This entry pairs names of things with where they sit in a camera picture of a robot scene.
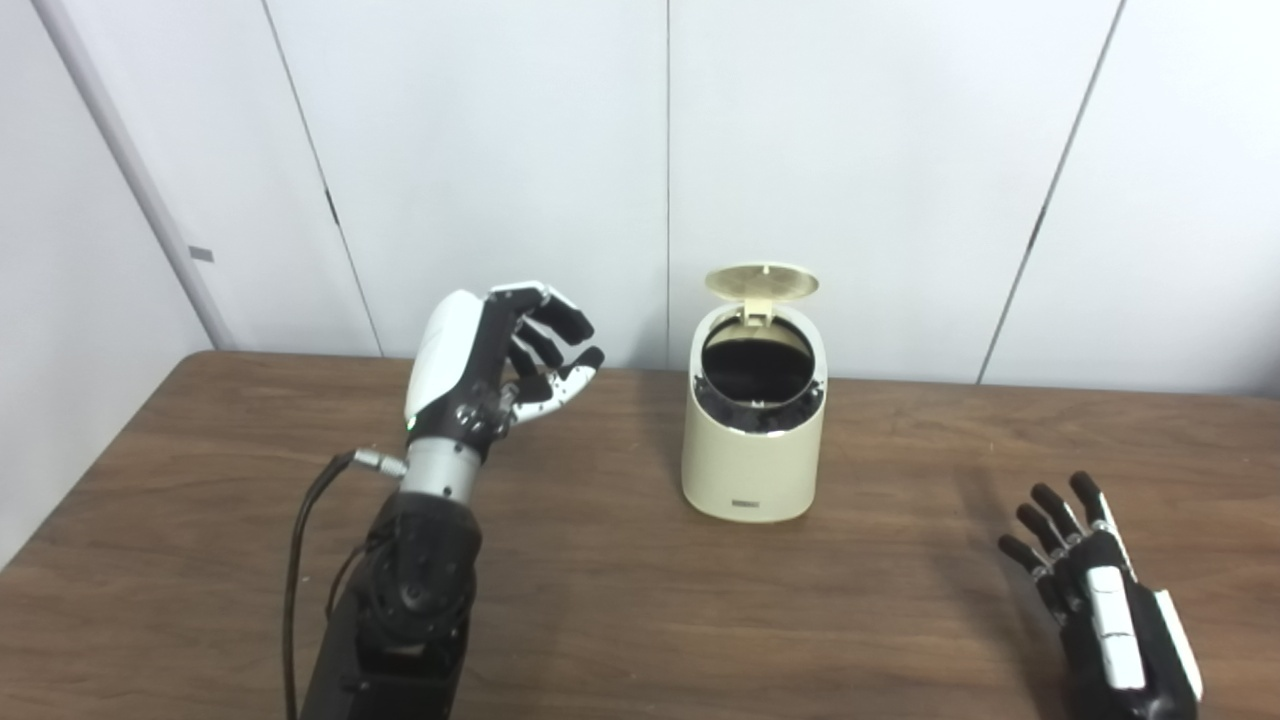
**robotic hand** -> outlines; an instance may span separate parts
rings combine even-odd
[[[564,364],[568,345],[594,334],[591,323],[553,288],[520,283],[480,300],[466,291],[433,311],[413,363],[404,404],[408,451],[401,461],[369,450],[338,456],[303,500],[285,589],[285,702],[293,701],[292,601],[297,555],[310,503],[347,464],[399,478],[379,511],[329,625],[302,707],[303,720],[447,717],[462,673],[475,600],[480,527],[471,487],[489,447],[511,427],[558,410],[604,361],[598,347]],[[534,356],[543,360],[539,370]],[[511,361],[518,378],[503,382]]]
[[[1000,550],[1021,565],[1061,626],[1071,674],[1069,701],[1080,720],[1194,720],[1203,693],[1199,667],[1167,591],[1138,583],[1106,497],[1087,473],[1071,475],[1088,528],[1048,486],[1032,488],[1044,514],[1023,503],[1018,519],[1046,561],[1004,536]]]

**trash can lid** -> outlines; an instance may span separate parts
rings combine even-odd
[[[786,302],[813,295],[818,278],[786,263],[744,263],[707,273],[707,287],[724,300]]]

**black forearm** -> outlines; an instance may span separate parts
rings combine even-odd
[[[480,529],[448,500],[397,493],[334,607],[302,720],[444,717],[466,656]]]

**cable connector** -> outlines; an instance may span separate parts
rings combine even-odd
[[[387,455],[384,452],[378,452],[376,450],[370,450],[367,447],[361,447],[356,451],[356,456],[352,459],[356,465],[362,468],[369,468],[375,473],[387,475],[388,478],[396,478],[397,480],[403,478],[408,473],[408,464],[406,464],[399,457],[393,455]]]

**black cable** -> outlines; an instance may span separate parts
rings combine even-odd
[[[342,561],[342,566],[338,568],[338,574],[333,577],[333,583],[329,585],[329,600],[324,605],[325,620],[333,615],[333,606],[338,600],[338,591],[342,588],[342,579],[347,575],[347,569],[351,568],[351,564],[355,562],[361,553],[369,555],[370,552],[387,544],[392,536],[392,530],[388,525],[392,525],[392,523],[384,523],[381,528],[376,528],[370,532],[369,539],[351,548],[351,553]]]
[[[362,553],[369,552],[372,546],[367,542],[362,542],[356,547],[351,548],[351,553],[347,559],[342,561],[342,566],[338,568],[338,574],[333,577],[333,583],[329,585],[329,600],[324,603],[324,619],[328,620],[333,615],[333,602],[338,598],[338,588],[342,587],[342,579],[347,575],[347,568],[356,561]]]
[[[284,577],[284,621],[280,633],[282,657],[284,660],[284,715],[288,720],[298,720],[298,691],[293,676],[293,606],[298,596],[298,565],[302,561],[302,536],[306,532],[311,506],[342,474],[356,457],[355,452],[335,455],[324,470],[316,475],[298,506],[298,519],[293,523],[293,537],[289,541],[289,569]]]

